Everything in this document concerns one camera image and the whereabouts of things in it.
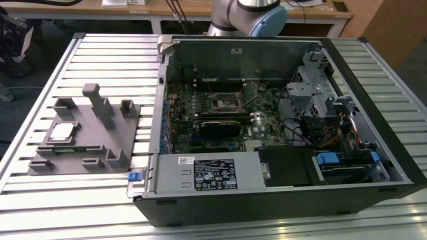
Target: barcode sticker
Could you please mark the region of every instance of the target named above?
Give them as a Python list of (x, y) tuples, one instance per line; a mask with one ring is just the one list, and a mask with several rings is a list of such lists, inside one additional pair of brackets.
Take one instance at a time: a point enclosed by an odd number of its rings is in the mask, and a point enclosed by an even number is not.
[(193, 156), (180, 156), (177, 157), (177, 164), (193, 164), (194, 157)]

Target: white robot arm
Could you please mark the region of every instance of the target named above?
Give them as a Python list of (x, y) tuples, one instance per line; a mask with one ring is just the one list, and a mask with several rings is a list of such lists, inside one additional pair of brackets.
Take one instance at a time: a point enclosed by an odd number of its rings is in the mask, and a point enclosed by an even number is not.
[(280, 0), (214, 0), (208, 36), (274, 37), (286, 22)]

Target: blue latch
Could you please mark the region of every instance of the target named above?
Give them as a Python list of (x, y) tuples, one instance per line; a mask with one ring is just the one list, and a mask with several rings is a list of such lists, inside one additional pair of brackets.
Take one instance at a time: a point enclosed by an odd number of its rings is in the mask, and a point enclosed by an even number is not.
[(140, 182), (142, 181), (142, 173), (141, 172), (129, 172), (126, 176), (126, 180), (129, 182)]
[(314, 156), (314, 160), (317, 164), (338, 164), (338, 156), (334, 152), (321, 152)]
[(380, 156), (378, 154), (376, 153), (376, 151), (370, 151), (370, 157), (373, 159), (373, 162), (377, 162), (380, 160)]

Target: motherboard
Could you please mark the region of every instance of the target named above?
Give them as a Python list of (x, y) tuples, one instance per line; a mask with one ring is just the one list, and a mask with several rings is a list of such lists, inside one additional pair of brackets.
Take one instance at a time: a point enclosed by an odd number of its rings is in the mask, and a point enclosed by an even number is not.
[(252, 152), (286, 145), (274, 110), (282, 88), (261, 80), (242, 80), (236, 91), (202, 84), (168, 85), (172, 153)]

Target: aluminum extrusion table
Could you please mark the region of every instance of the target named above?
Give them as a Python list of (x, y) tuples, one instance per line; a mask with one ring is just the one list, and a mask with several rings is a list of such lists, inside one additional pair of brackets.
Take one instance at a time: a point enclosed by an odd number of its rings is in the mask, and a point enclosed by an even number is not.
[[(72, 97), (76, 104), (89, 103), (81, 95), (85, 83), (101, 86), (100, 94), (112, 104), (132, 99), (141, 105), (130, 167), (146, 166), (157, 37), (86, 34), (72, 39), (0, 162), (0, 239), (425, 239), (425, 189), (350, 215), (154, 228), (126, 197), (126, 173), (26, 175), (29, 159), (55, 115), (49, 107), (57, 97)], [(344, 38), (332, 42), (427, 173), (424, 105), (368, 43)], [(342, 82), (337, 83), (345, 93)], [(133, 191), (142, 186), (144, 182), (134, 184)]]

